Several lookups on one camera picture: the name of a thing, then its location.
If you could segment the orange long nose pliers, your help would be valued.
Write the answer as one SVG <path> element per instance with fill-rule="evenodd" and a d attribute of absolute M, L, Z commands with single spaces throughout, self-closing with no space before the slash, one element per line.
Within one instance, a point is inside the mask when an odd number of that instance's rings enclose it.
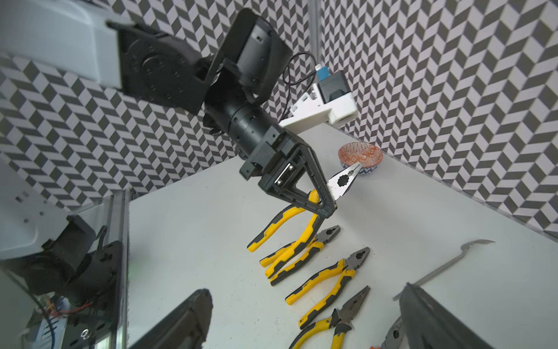
<path fill-rule="evenodd" d="M 406 336 L 406 328 L 400 316 L 390 327 L 380 349 L 400 349 Z"/>

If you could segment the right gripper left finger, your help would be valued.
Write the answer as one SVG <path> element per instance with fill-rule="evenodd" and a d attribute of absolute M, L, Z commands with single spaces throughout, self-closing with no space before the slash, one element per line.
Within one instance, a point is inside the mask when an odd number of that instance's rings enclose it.
<path fill-rule="evenodd" d="M 202 348 L 212 319 L 208 289 L 198 289 L 129 348 Z"/>

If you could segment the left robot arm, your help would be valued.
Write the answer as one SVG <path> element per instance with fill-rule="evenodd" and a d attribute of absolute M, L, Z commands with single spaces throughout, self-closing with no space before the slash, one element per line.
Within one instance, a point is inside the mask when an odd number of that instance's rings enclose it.
<path fill-rule="evenodd" d="M 291 49 L 274 28 L 242 9 L 217 53 L 85 1 L 3 1 L 1 49 L 140 100 L 205 113 L 244 158 L 240 173 L 268 195 L 322 218 L 335 198 L 315 152 L 262 108 L 289 65 Z"/>

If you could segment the aluminium front rail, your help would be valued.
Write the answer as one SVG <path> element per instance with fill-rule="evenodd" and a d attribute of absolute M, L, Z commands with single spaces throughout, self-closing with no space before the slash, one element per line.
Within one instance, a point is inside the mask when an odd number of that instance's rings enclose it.
<path fill-rule="evenodd" d="M 106 197 L 75 213 L 94 230 L 106 232 L 92 245 L 93 260 L 110 267 L 113 285 L 94 305 L 70 316 L 63 348 L 125 348 L 127 346 L 129 204 L 132 189 Z"/>

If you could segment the orange patterned small bowl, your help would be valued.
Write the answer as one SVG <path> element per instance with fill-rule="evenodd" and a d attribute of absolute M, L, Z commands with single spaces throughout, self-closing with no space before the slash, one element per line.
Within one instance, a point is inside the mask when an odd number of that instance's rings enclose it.
<path fill-rule="evenodd" d="M 338 150 L 339 161 L 344 169 L 360 163 L 359 175 L 371 174 L 378 168 L 384 158 L 382 150 L 374 144 L 353 142 L 343 145 Z"/>

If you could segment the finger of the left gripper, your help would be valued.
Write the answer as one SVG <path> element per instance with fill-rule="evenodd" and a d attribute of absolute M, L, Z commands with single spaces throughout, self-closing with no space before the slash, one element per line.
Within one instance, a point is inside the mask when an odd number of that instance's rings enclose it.
<path fill-rule="evenodd" d="M 336 211 L 337 205 L 328 189 L 328 180 L 312 148 L 309 147 L 309 145 L 303 145 L 301 151 L 302 158 L 305 160 L 305 171 L 311 183 L 314 185 L 314 189 L 318 193 L 318 202 L 314 203 L 309 201 L 305 206 L 309 211 L 322 218 L 330 218 Z"/>
<path fill-rule="evenodd" d="M 297 183 L 299 178 L 262 178 L 259 181 L 259 187 L 268 195 L 275 197 L 276 199 L 283 200 L 295 207 L 300 207 L 306 209 L 306 204 L 309 201 L 317 203 L 317 199 L 311 199 L 310 192 L 305 192 L 298 189 Z"/>

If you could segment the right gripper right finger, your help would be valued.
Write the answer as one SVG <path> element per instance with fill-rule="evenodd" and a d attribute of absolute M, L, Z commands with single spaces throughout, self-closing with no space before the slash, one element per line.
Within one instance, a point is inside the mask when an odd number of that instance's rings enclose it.
<path fill-rule="evenodd" d="M 410 348 L 491 348 L 418 285 L 405 285 L 399 305 Z"/>

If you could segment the silver metal fork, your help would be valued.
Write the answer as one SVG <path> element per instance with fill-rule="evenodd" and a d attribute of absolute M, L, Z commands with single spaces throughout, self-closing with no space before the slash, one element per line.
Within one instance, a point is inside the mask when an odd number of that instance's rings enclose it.
<path fill-rule="evenodd" d="M 458 256 L 454 257 L 453 259 L 447 261 L 446 263 L 439 266 L 438 268 L 434 269 L 433 271 L 428 273 L 426 276 L 423 276 L 421 279 L 414 282 L 414 285 L 422 286 L 425 283 L 433 280 L 435 277 L 439 276 L 441 273 L 448 270 L 450 267 L 454 266 L 460 260 L 464 259 L 465 256 L 467 255 L 468 251 L 471 249 L 471 247 L 473 247 L 475 245 L 488 245 L 488 244 L 495 244 L 495 241 L 488 240 L 488 239 L 478 239 L 478 240 L 474 240 L 474 241 L 470 241 L 470 242 L 467 242 L 465 244 L 462 244 L 460 246 L 461 254 L 459 254 Z"/>

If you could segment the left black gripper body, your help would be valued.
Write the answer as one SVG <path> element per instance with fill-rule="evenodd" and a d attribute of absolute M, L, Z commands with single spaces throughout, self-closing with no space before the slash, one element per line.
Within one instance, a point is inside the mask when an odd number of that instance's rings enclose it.
<path fill-rule="evenodd" d="M 270 196 L 306 196 L 297 183 L 304 175 L 314 178 L 314 152 L 300 137 L 273 125 L 246 156 L 240 173 L 246 180 L 258 177 Z"/>

